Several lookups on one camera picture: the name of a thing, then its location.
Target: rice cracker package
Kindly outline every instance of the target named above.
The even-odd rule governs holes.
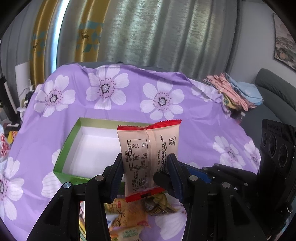
[[[113,203],[105,203],[104,205],[107,212],[118,214],[118,217],[112,222],[109,230],[149,226],[148,215],[140,201],[127,203],[124,198],[115,198]]]
[[[145,127],[118,126],[127,202],[163,191],[155,185],[153,175],[167,171],[169,154],[177,156],[180,123],[167,120]]]
[[[117,231],[111,231],[111,241],[141,241],[139,235],[143,227],[131,227],[127,229],[120,229]]]

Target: folded cloth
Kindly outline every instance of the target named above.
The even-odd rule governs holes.
[[[231,99],[226,94],[223,94],[223,104],[228,106],[230,109],[240,110],[242,107],[232,103]]]
[[[216,89],[219,90],[221,93],[226,94],[228,98],[231,99],[231,102],[233,104],[235,104],[238,107],[241,106],[245,111],[248,111],[247,103],[243,100],[243,98],[237,92],[234,91],[231,84],[224,77],[223,73],[221,73],[220,76],[217,76],[217,75],[207,76],[206,82],[215,86]]]
[[[232,88],[250,103],[253,103],[256,106],[263,103],[263,98],[256,85],[245,82],[236,82],[227,73],[223,73],[223,75],[231,84]]]
[[[257,105],[254,105],[253,103],[249,102],[246,98],[242,97],[246,104],[248,105],[248,108],[254,109]]]

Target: curtain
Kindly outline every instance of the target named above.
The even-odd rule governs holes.
[[[111,0],[98,61],[154,66],[203,78],[226,69],[237,0]]]
[[[109,1],[69,2],[59,36],[57,66],[69,62],[97,61]]]
[[[32,0],[13,20],[2,37],[1,66],[16,106],[19,105],[15,66],[30,60],[31,40],[42,0]]]

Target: purple tablecloth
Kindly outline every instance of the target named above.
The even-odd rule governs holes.
[[[154,123],[182,119],[178,159],[193,166],[221,163],[257,172],[260,155],[244,130],[226,115],[221,95],[182,73],[126,65],[61,66],[32,96],[9,158],[0,164],[0,215],[25,241],[61,186],[53,166],[79,117]],[[186,212],[149,217],[143,241],[181,240]]]

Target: snack packet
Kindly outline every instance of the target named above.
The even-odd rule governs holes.
[[[167,171],[167,155],[177,156],[180,123],[167,120],[145,127],[118,126],[127,202],[164,191],[156,187],[153,175]]]
[[[176,213],[178,211],[171,206],[164,193],[158,193],[153,196],[143,198],[142,204],[145,211],[151,216],[160,216],[169,213]]]
[[[4,128],[0,125],[0,163],[3,162],[9,153],[10,145],[4,135]]]
[[[84,211],[84,208],[85,208],[85,201],[81,201],[80,202],[80,209],[79,209],[79,218],[80,218],[80,226],[83,226],[83,227],[80,227],[84,230],[85,232],[85,211]],[[113,223],[113,221],[118,217],[118,213],[108,213],[106,212],[106,219],[107,219],[107,224],[108,224],[108,228],[111,227],[111,224]]]
[[[139,235],[143,227],[132,227],[110,232],[111,241],[141,241]]]
[[[108,213],[118,214],[109,230],[134,226],[149,226],[148,216],[140,201],[127,203],[123,198],[115,198],[111,204],[105,203]]]

